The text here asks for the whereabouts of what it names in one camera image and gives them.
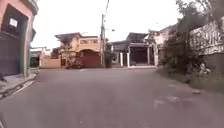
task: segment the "garage door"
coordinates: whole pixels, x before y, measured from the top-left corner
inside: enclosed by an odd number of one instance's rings
[[[20,73],[20,45],[25,42],[28,18],[8,4],[0,32],[0,73]]]
[[[20,42],[16,37],[0,33],[0,73],[18,74],[20,66]]]

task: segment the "road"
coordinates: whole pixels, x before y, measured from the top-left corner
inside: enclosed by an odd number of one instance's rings
[[[0,102],[7,128],[223,128],[223,108],[155,69],[41,70]]]

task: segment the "utility pole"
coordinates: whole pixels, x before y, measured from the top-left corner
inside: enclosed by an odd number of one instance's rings
[[[102,14],[102,25],[101,25],[101,46],[100,46],[100,51],[101,51],[101,64],[103,67],[105,67],[105,27],[104,27],[104,18],[105,15]]]
[[[105,14],[102,14],[102,25],[101,25],[101,34],[100,34],[101,36],[101,48],[100,48],[101,49],[101,64],[104,68],[105,68],[105,45],[106,45],[104,22],[105,22],[105,17],[107,14],[109,3],[110,3],[110,0],[107,1]]]

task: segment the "curb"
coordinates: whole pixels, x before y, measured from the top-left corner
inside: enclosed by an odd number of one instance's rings
[[[19,89],[23,88],[24,87],[23,85],[26,84],[27,82],[34,81],[36,77],[37,77],[37,74],[34,74],[33,77],[22,81],[21,83],[17,84],[16,86],[14,86],[12,88],[8,88],[8,89],[4,90],[3,92],[0,93],[0,100],[12,95]]]

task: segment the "sidewalk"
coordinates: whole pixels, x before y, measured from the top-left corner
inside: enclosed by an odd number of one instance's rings
[[[22,75],[12,75],[5,77],[7,82],[0,81],[0,98],[12,94],[14,91],[22,88],[26,82],[34,80],[35,77],[35,73],[31,73],[26,78]]]

